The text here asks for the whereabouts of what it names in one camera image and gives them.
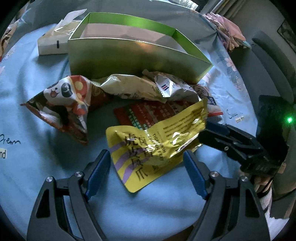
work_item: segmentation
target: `metal screw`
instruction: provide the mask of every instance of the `metal screw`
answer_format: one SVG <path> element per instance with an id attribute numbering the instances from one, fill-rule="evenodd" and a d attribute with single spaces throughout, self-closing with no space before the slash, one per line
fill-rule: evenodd
<path id="1" fill-rule="evenodd" d="M 74 174 L 76 177 L 82 177 L 82 175 L 83 175 L 83 172 L 81 172 L 81 171 L 78 171 L 78 172 L 75 172 L 75 174 Z"/>
<path id="2" fill-rule="evenodd" d="M 52 180 L 53 180 L 53 177 L 51 177 L 51 176 L 46 178 L 46 181 L 49 182 L 49 183 L 52 182 Z"/>
<path id="3" fill-rule="evenodd" d="M 211 175 L 212 177 L 217 177 L 217 176 L 219 176 L 219 173 L 216 172 L 216 171 L 214 171 L 214 172 L 211 172 L 210 175 Z"/>
<path id="4" fill-rule="evenodd" d="M 241 180 L 242 180 L 243 182 L 247 182 L 249 179 L 248 179 L 246 176 L 241 176 Z"/>

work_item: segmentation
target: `wall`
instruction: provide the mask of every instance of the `wall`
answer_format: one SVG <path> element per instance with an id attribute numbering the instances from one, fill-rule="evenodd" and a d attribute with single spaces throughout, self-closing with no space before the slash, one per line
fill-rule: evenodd
<path id="1" fill-rule="evenodd" d="M 277 33 L 284 21 L 283 15 L 269 0 L 247 0 L 234 18 L 248 42 L 258 30 L 265 32 L 281 48 L 296 69 L 296 54 Z"/>

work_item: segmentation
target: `crumpled snack bag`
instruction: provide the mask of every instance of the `crumpled snack bag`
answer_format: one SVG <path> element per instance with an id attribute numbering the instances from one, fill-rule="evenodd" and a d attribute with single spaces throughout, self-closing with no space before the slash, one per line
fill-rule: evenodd
<path id="1" fill-rule="evenodd" d="M 169 101 L 183 100 L 196 103 L 200 100 L 192 87 L 174 75 L 157 71 L 149 72 L 146 69 L 142 74 L 154 80 L 162 96 Z"/>
<path id="2" fill-rule="evenodd" d="M 162 103 L 167 101 L 156 84 L 145 76 L 140 78 L 135 75 L 112 74 L 105 78 L 93 79 L 92 83 L 106 93 L 121 99 L 144 99 Z"/>
<path id="3" fill-rule="evenodd" d="M 21 106 L 26 106 L 51 126 L 68 132 L 82 144 L 87 144 L 87 114 L 109 99 L 110 96 L 89 79 L 74 75 L 59 80 Z"/>
<path id="4" fill-rule="evenodd" d="M 185 150 L 196 150 L 206 120 L 207 103 L 202 100 L 147 130 L 107 128 L 112 161 L 128 191 L 136 192 L 176 167 Z"/>

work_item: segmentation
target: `blue gripper pad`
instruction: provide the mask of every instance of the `blue gripper pad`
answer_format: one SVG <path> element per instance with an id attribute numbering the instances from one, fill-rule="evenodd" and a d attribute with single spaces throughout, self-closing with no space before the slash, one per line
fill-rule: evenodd
<path id="1" fill-rule="evenodd" d="M 108 150 L 102 150 L 95 162 L 97 162 L 98 159 L 99 162 L 95 166 L 87 182 L 87 191 L 85 192 L 85 197 L 87 198 L 87 200 L 96 195 L 110 169 L 111 155 Z"/>
<path id="2" fill-rule="evenodd" d="M 201 171 L 198 169 L 194 160 L 192 159 L 193 156 L 194 158 L 196 158 L 191 151 L 185 151 L 183 154 L 183 163 L 188 172 L 188 175 L 191 179 L 191 182 L 194 186 L 196 193 L 200 195 L 204 200 L 206 200 L 208 196 L 208 192 L 206 190 L 206 180 L 203 177 Z"/>

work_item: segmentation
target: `white sticker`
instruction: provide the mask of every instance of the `white sticker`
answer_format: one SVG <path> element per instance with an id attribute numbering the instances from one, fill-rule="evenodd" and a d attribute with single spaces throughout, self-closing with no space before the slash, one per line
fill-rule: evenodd
<path id="1" fill-rule="evenodd" d="M 0 158 L 6 159 L 7 158 L 7 150 L 0 148 Z"/>
<path id="2" fill-rule="evenodd" d="M 241 117 L 236 118 L 235 121 L 236 121 L 237 123 L 239 123 L 239 122 L 241 122 L 243 119 L 244 119 L 244 116 L 242 115 Z"/>

